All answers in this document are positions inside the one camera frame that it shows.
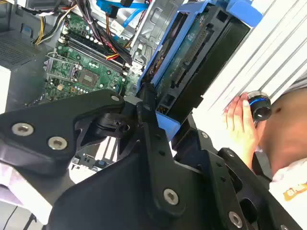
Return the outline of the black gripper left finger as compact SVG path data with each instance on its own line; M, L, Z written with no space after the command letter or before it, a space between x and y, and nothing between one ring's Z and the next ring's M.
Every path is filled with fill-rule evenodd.
M145 83L132 101L101 90L4 113L0 160L39 176L57 177L66 172L76 152L106 136L116 137L117 162L133 154L140 157L150 205L158 212L181 215L186 204L176 193L175 162L166 133L158 126L155 104L155 89Z

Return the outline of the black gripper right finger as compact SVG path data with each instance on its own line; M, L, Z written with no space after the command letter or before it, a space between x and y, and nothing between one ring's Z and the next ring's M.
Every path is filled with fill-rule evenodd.
M215 230L299 230L300 226L229 148L216 150L210 137L188 115L172 140L175 160L204 177Z

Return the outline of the person's bare hand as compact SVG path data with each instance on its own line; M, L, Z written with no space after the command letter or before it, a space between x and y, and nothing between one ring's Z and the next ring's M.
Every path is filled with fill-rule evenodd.
M223 125L230 138L229 148L251 169L260 138L254 126L246 93L234 98L225 108Z

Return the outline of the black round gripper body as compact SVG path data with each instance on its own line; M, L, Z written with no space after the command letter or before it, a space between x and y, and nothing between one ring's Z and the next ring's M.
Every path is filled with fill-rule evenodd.
M222 230L224 220L200 171L175 163L176 193L185 203L175 217L149 201L143 163L133 154L77 184L55 202L49 230Z

